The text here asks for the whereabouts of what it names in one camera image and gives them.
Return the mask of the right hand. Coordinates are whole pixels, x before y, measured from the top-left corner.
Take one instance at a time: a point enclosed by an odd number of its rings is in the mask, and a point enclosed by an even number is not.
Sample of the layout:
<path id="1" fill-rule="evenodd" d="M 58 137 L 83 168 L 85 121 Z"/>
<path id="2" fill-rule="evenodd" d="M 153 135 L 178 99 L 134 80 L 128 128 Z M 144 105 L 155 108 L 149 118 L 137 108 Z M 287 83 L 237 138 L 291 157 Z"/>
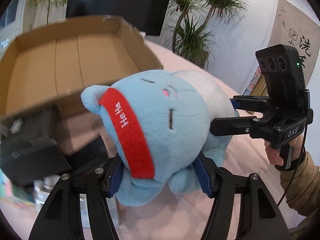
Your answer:
<path id="1" fill-rule="evenodd" d="M 305 153 L 305 148 L 303 147 L 303 139 L 304 139 L 304 135 L 301 134 L 289 142 L 289 145 L 293 147 L 293 154 L 292 154 L 292 161 L 291 161 L 292 165 L 297 164 L 299 166 L 305 159 L 306 153 Z M 264 145 L 265 145 L 265 151 L 266 151 L 269 162 L 272 165 L 283 166 L 284 161 L 283 161 L 283 158 L 280 157 L 279 150 L 273 149 L 270 146 L 270 142 L 266 140 L 264 141 Z"/>

